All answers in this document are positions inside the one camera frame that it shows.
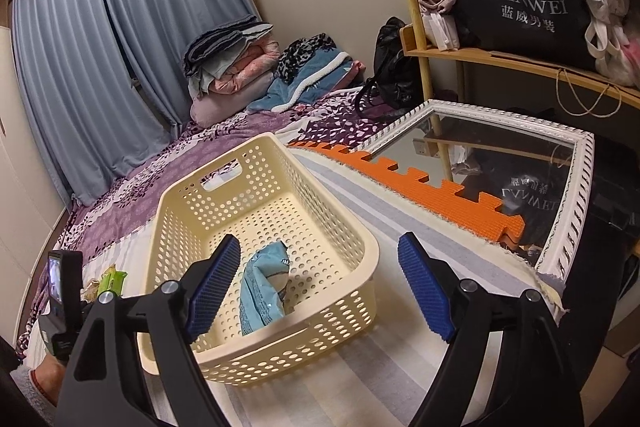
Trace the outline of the person's left hand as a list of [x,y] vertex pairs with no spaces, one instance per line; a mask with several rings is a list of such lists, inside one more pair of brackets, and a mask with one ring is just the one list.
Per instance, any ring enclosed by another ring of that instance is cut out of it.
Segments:
[[66,366],[47,352],[40,364],[30,371],[36,389],[54,406],[62,390]]

